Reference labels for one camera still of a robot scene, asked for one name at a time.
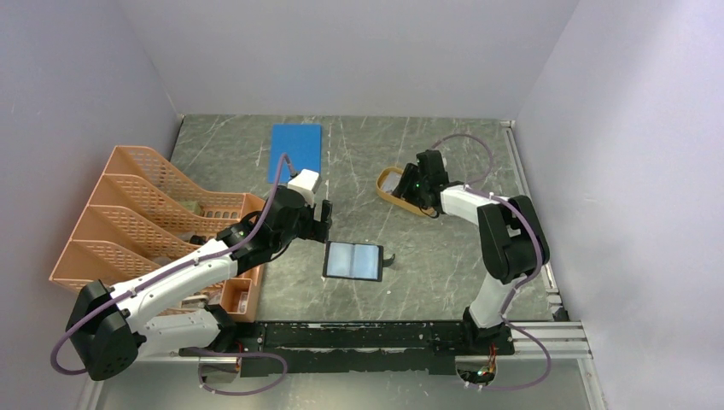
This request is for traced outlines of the yellow oval tray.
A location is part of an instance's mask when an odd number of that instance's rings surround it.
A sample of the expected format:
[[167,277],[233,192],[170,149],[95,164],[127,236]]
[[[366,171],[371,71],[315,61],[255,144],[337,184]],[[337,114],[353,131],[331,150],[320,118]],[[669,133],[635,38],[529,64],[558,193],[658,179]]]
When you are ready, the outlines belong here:
[[384,201],[389,202],[389,203],[395,205],[397,208],[404,209],[405,211],[410,212],[410,213],[412,213],[412,214],[415,214],[415,215],[417,215],[417,216],[425,216],[425,217],[430,217],[430,218],[434,217],[434,216],[435,216],[435,211],[434,211],[433,208],[423,208],[423,209],[420,209],[418,206],[413,205],[413,204],[410,204],[409,202],[406,202],[406,201],[405,201],[404,199],[402,199],[402,198],[394,197],[393,194],[392,194],[392,195],[389,195],[389,194],[387,194],[387,193],[385,193],[385,192],[382,191],[382,189],[381,189],[382,180],[383,180],[384,177],[385,177],[388,173],[390,173],[390,172],[397,172],[397,173],[402,174],[402,173],[403,173],[403,170],[402,170],[401,168],[398,168],[398,167],[386,167],[386,168],[384,168],[384,169],[379,173],[379,175],[377,176],[377,181],[376,181],[376,191],[377,191],[377,194],[378,194]]

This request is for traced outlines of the black card holder wallet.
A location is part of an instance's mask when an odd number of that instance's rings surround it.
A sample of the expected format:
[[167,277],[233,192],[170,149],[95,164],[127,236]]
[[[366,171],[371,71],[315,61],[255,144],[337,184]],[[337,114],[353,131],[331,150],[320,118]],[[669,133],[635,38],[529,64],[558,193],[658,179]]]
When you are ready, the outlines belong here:
[[391,267],[395,259],[396,254],[386,257],[381,245],[327,242],[322,277],[381,282],[383,269]]

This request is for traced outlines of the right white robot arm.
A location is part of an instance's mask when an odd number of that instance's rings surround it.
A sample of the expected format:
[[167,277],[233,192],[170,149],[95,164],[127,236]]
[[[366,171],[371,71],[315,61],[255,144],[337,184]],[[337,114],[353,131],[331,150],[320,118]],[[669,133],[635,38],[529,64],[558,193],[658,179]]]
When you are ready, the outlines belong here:
[[474,301],[464,310],[463,347],[480,354],[505,325],[518,289],[540,274],[550,250],[531,199],[498,196],[451,181],[441,152],[428,149],[406,164],[393,197],[430,218],[449,215],[470,222],[480,237],[487,270]]

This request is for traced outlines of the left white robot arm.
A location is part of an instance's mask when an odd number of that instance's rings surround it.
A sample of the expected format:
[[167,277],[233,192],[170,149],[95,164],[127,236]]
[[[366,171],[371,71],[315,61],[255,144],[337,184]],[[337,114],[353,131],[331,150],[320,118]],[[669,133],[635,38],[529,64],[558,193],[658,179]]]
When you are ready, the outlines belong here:
[[273,259],[295,239],[327,241],[333,205],[313,205],[291,184],[278,186],[261,211],[227,226],[199,249],[151,273],[107,287],[100,280],[79,292],[63,341],[69,341],[94,381],[114,377],[137,358],[164,350],[233,350],[233,321],[219,307],[162,316],[212,284],[235,278]]

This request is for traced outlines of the silver VIP card stack left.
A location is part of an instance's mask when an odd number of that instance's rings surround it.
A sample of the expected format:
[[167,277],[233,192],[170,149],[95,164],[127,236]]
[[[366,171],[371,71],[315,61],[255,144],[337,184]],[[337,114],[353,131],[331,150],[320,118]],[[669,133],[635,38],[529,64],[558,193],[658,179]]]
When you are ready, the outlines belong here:
[[381,189],[383,192],[392,195],[397,189],[401,179],[401,174],[397,172],[388,173],[381,183]]

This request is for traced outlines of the blue flat mat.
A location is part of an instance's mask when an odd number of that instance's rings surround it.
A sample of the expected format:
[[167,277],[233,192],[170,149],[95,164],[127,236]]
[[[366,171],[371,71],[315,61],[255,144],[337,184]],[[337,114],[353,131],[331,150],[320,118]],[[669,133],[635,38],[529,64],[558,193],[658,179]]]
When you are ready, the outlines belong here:
[[322,171],[322,126],[320,124],[275,124],[271,128],[267,182],[275,179],[277,163],[286,153],[296,171]]

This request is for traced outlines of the orange mesh file rack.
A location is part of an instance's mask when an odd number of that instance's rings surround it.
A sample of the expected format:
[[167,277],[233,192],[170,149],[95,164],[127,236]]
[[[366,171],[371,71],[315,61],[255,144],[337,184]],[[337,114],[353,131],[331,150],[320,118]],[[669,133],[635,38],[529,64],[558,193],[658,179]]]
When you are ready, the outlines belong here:
[[264,202],[202,189],[154,149],[117,146],[49,280],[79,292],[139,278],[197,249]]

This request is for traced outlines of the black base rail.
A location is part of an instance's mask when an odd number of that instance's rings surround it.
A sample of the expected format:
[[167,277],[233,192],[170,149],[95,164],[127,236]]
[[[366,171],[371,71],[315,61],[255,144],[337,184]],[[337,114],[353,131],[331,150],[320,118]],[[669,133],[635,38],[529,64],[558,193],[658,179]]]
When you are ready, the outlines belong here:
[[468,320],[293,322],[223,325],[206,349],[251,353],[244,377],[279,373],[407,372],[457,374],[463,356],[512,355],[511,329],[479,330]]

